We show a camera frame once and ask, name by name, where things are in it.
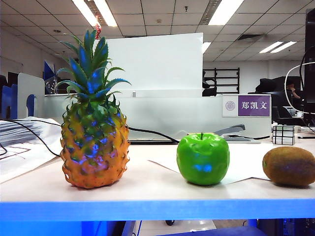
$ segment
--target white cable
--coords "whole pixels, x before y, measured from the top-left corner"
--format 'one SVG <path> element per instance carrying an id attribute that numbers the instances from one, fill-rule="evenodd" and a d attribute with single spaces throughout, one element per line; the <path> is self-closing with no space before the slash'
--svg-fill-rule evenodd
<path id="1" fill-rule="evenodd" d="M 312 62 L 304 63 L 304 64 L 302 64 L 302 65 L 309 65 L 309 64 L 314 64 L 314 63 L 315 63 L 315 61 L 312 61 Z M 285 80 L 284 80 L 284 92 L 285 92 L 286 99 L 287 99 L 287 101 L 288 101 L 290 107 L 292 107 L 292 108 L 295 109 L 295 110 L 297 110 L 297 109 L 291 104 L 291 102 L 290 102 L 290 100 L 289 100 L 289 98 L 288 98 L 288 96 L 287 96 L 286 80 L 287 80 L 287 77 L 288 77 L 289 73 L 290 73 L 292 70 L 294 70 L 294 69 L 296 69 L 296 68 L 298 68 L 298 67 L 300 67 L 300 65 L 297 65 L 297 66 L 293 67 L 292 69 L 290 69 L 290 70 L 288 71 L 288 73 L 286 74 Z M 312 113 L 312 112 L 304 112 L 304 111 L 300 111 L 300 110 L 297 110 L 297 111 L 298 111 L 298 112 L 305 113 L 305 114 L 312 114 L 312 115 L 315 115 L 315 113 Z"/>

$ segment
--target white desk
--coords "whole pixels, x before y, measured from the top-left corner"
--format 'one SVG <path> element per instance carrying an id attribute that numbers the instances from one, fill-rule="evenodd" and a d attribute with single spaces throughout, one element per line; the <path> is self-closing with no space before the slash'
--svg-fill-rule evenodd
<path id="1" fill-rule="evenodd" d="M 315 153 L 313 140 L 297 140 L 295 146 Z M 55 160 L 1 185 L 0 220 L 315 217 L 314 183 L 308 188 L 298 189 L 275 186 L 266 180 L 248 179 L 224 186 L 202 187 L 189 184 L 180 174 L 146 161 L 148 157 L 168 153 L 176 147 L 130 146 L 131 160 L 123 177 L 112 186 L 93 190 L 71 186 L 64 179 L 62 161 Z"/>

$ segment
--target artificial apple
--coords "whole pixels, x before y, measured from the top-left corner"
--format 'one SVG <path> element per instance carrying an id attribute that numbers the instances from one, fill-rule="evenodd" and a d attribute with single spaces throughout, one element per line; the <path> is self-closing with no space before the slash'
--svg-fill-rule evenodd
<path id="1" fill-rule="evenodd" d="M 177 147 L 177 165 L 191 183 L 213 185 L 225 176 L 230 162 L 226 140 L 217 134 L 190 134 Z"/>

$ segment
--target ceiling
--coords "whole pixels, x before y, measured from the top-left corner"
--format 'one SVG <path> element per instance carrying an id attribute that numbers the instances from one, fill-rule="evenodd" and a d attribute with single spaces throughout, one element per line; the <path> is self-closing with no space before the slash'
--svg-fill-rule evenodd
<path id="1" fill-rule="evenodd" d="M 204 61 L 301 60 L 305 12 L 315 0 L 244 0 L 225 26 L 201 25 L 209 0 L 107 0 L 118 27 L 102 25 L 101 36 L 123 38 L 203 32 L 213 42 Z M 71 0 L 1 0 L 1 28 L 51 54 L 71 53 L 59 41 L 83 38 L 90 24 Z M 252 41 L 242 34 L 262 34 Z M 259 54 L 276 41 L 298 41 L 275 54 Z"/>

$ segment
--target black shelf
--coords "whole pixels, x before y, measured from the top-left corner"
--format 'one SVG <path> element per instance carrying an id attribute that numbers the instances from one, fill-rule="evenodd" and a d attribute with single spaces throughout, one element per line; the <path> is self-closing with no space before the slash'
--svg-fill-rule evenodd
<path id="1" fill-rule="evenodd" d="M 215 86 L 216 87 L 233 87 L 233 89 L 236 89 L 236 91 L 218 91 L 217 93 L 231 93 L 231 94 L 238 94 L 240 93 L 240 68 L 237 69 L 203 69 L 204 71 L 214 71 L 214 76 L 205 76 L 205 81 L 215 80 Z M 223 71 L 235 71 L 236 76 L 218 76 L 218 73 Z M 231 83 L 231 84 L 217 84 L 217 81 L 220 79 L 234 79 L 237 80 L 237 83 Z"/>

